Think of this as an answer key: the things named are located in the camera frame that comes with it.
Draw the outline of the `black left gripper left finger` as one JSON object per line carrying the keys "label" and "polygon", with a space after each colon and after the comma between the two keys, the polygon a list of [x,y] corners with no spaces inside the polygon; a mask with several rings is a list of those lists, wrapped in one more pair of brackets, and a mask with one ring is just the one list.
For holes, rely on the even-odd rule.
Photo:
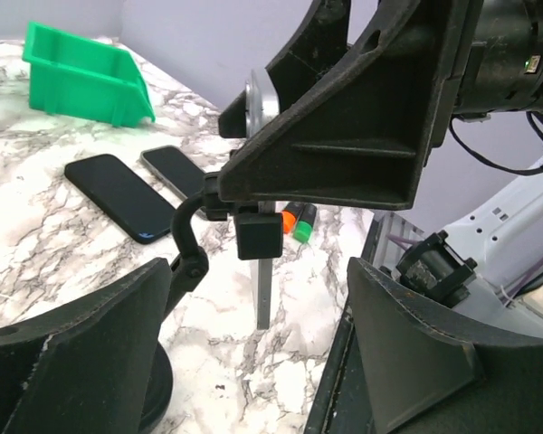
{"label": "black left gripper left finger", "polygon": [[170,401],[158,343],[170,268],[147,264],[104,288],[0,328],[0,433],[149,433]]}

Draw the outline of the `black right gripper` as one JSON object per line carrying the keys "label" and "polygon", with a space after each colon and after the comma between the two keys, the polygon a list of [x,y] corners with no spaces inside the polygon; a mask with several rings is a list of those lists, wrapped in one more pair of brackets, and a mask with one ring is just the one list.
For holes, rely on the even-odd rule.
{"label": "black right gripper", "polygon": [[486,1],[454,112],[543,113],[543,1]]}

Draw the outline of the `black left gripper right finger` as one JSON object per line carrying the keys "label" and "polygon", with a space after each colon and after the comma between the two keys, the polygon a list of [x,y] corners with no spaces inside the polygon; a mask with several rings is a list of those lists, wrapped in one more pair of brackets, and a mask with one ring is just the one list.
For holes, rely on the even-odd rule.
{"label": "black left gripper right finger", "polygon": [[486,325],[360,258],[348,293],[375,433],[543,433],[543,338]]}

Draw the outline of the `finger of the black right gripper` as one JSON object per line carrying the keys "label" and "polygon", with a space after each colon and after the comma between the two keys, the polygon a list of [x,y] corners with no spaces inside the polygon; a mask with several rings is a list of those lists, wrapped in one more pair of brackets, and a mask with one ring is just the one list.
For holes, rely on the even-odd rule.
{"label": "finger of the black right gripper", "polygon": [[350,0],[314,1],[300,26],[266,66],[279,97],[289,109],[348,51]]}
{"label": "finger of the black right gripper", "polygon": [[224,166],[226,202],[401,211],[443,142],[475,31],[472,1],[383,1],[304,97]]}

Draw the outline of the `black round-base phone stand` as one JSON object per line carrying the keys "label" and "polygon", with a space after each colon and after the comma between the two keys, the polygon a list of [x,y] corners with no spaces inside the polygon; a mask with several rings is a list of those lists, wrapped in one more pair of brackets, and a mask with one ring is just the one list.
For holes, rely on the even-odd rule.
{"label": "black round-base phone stand", "polygon": [[192,229],[196,213],[211,222],[225,222],[232,216],[238,258],[251,260],[255,324],[258,330],[271,325],[272,262],[282,254],[282,217],[274,202],[223,202],[219,197],[218,173],[206,173],[203,189],[176,208],[170,231],[178,248],[171,263],[171,283],[166,313],[193,292],[209,270],[205,249],[200,247]]}

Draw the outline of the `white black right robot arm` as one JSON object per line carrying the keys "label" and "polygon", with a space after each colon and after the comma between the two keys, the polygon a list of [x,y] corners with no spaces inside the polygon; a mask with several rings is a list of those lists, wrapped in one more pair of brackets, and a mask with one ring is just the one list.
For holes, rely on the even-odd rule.
{"label": "white black right robot arm", "polygon": [[[347,44],[350,4],[316,1],[223,111],[243,138],[228,202],[303,201],[399,211],[456,121],[525,113],[543,141],[543,1],[382,1]],[[476,210],[411,249],[401,280],[474,319],[543,335],[512,305],[543,267],[543,156]]]}

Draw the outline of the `orange highlighter marker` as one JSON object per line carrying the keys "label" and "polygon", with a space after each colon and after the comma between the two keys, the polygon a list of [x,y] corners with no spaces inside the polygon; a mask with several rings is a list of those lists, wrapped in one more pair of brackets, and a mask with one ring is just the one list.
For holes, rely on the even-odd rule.
{"label": "orange highlighter marker", "polygon": [[281,211],[283,232],[291,233],[305,207],[302,202],[288,202]]}

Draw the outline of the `green plastic bin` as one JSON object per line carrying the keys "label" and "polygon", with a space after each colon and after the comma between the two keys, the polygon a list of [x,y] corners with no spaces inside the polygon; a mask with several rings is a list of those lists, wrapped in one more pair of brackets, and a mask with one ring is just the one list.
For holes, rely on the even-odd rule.
{"label": "green plastic bin", "polygon": [[147,84],[124,49],[30,22],[22,59],[30,65],[31,109],[113,127],[156,120]]}

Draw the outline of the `black front mounting rail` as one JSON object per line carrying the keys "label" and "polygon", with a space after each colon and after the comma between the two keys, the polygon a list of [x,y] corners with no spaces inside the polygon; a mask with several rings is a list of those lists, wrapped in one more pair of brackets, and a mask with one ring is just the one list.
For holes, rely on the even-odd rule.
{"label": "black front mounting rail", "polygon": [[[376,212],[361,258],[377,268],[394,269],[405,245],[388,239],[408,240],[423,232],[393,212]],[[345,304],[324,372],[304,431],[306,433],[372,433],[372,410],[349,303]]]}

